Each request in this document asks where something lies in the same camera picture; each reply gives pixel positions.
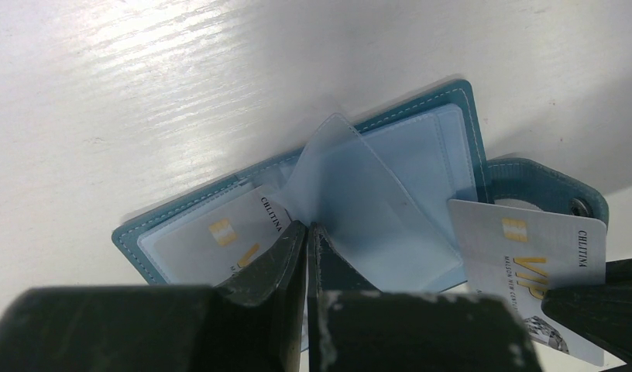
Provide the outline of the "grey credit card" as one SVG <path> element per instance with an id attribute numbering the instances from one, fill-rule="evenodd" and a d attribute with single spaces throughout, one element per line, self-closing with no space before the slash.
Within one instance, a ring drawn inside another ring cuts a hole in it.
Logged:
<path id="1" fill-rule="evenodd" d="M 602 366 L 604 352 L 543 313 L 556 288 L 604 284 L 606 224 L 599 219 L 450 200 L 469 286 L 505 298 L 536 343 Z"/>

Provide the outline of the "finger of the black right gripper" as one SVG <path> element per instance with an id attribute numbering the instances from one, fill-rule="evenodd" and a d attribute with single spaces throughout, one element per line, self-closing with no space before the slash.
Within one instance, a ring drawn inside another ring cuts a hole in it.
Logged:
<path id="1" fill-rule="evenodd" d="M 606 283 L 548 291 L 543 313 L 632 366 L 632 259 L 606 264 Z"/>

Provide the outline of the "white credit card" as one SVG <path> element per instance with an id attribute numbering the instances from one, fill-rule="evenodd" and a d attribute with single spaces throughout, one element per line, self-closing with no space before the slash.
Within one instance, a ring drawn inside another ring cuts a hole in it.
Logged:
<path id="1" fill-rule="evenodd" d="M 266 252 L 290 225 L 271 188 L 237 186 L 139 237 L 168 284 L 216 285 Z"/>

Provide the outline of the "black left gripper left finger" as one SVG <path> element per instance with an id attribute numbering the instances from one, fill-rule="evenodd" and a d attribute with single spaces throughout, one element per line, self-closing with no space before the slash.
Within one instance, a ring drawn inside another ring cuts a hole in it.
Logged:
<path id="1" fill-rule="evenodd" d="M 0 319 L 0 371 L 296 371 L 307 229 L 217 286 L 47 287 Z"/>

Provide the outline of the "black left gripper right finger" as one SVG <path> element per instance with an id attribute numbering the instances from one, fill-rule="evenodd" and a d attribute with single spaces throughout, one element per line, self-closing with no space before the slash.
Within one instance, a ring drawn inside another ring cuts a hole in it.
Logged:
<path id="1" fill-rule="evenodd" d="M 538 371 L 527 330 L 492 295 L 383 292 L 325 229 L 307 238 L 312 371 Z"/>

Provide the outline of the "blue leather card holder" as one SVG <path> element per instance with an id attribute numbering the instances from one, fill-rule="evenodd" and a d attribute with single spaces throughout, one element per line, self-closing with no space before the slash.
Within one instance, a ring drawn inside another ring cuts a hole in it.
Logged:
<path id="1" fill-rule="evenodd" d="M 609 221 L 605 198 L 590 186 L 532 160 L 488 160 L 472 87 L 455 80 L 357 125 L 334 114 L 305 148 L 139 215 L 113 232 L 113 243 L 148 283 L 168 284 L 139 237 L 245 184 L 271 188 L 268 199 L 290 224 L 323 227 L 335 251 L 382 291 L 445 291 L 465 282 L 450 200 L 521 200 Z"/>

